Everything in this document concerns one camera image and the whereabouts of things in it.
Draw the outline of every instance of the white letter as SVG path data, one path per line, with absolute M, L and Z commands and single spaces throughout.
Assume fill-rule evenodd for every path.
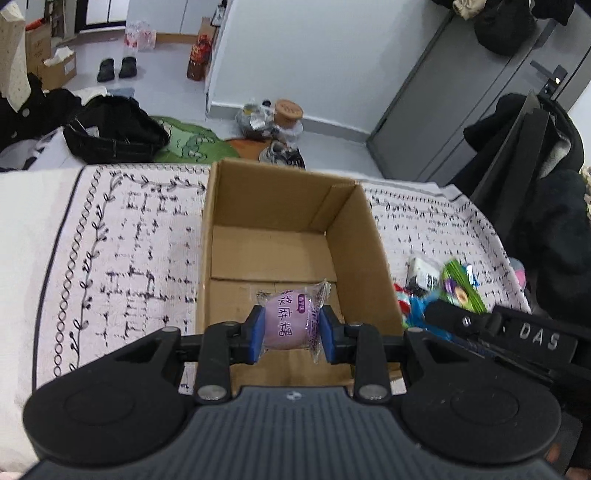
M 549 350 L 556 350 L 556 347 L 558 347 L 558 339 L 559 338 L 560 338 L 559 333 L 552 334 L 552 336 L 550 337 L 550 342 L 548 343 Z
M 535 334 L 534 339 L 531 341 L 531 343 L 536 343 L 538 342 L 540 345 L 542 345 L 542 337 L 544 336 L 544 329 L 541 328 L 540 331 L 538 333 Z
M 527 322 L 524 322 L 523 327 L 521 327 L 521 331 L 519 332 L 519 336 L 523 339 L 526 339 L 527 337 L 529 337 L 530 331 L 531 331 L 530 324 Z

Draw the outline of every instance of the black circular housing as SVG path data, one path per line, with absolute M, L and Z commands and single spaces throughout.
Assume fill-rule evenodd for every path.
M 425 447 L 478 465 L 543 455 L 561 422 L 548 389 L 488 361 L 438 365 L 409 389 L 401 412 Z
M 42 386 L 26 403 L 23 423 L 41 458 L 99 467 L 162 448 L 185 416 L 182 396 L 149 365 L 112 362 Z

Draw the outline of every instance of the green rug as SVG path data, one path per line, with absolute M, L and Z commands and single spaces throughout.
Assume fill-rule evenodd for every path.
M 223 158 L 239 158 L 238 152 L 207 128 L 184 124 L 169 116 L 153 116 L 170 135 L 170 143 L 160 150 L 156 163 L 200 163 L 211 165 Z

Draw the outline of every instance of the door lock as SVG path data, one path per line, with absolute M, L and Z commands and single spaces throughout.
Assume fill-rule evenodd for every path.
M 569 74 L 562 65 L 558 65 L 554 69 L 554 72 L 549 71 L 546 67 L 543 67 L 535 60 L 532 60 L 530 62 L 530 65 L 548 79 L 546 84 L 542 87 L 542 89 L 539 92 L 539 95 L 546 98 L 552 98 L 552 96 L 556 93 L 558 87 L 562 85 L 562 82 Z

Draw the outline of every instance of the gray ribbed panel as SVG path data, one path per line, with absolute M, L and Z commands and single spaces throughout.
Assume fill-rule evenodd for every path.
M 342 388 L 247 387 L 233 402 L 197 411 L 167 448 L 103 471 L 42 462 L 26 480 L 558 480 L 537 460 L 506 469 L 457 466 L 411 442 L 385 408 Z

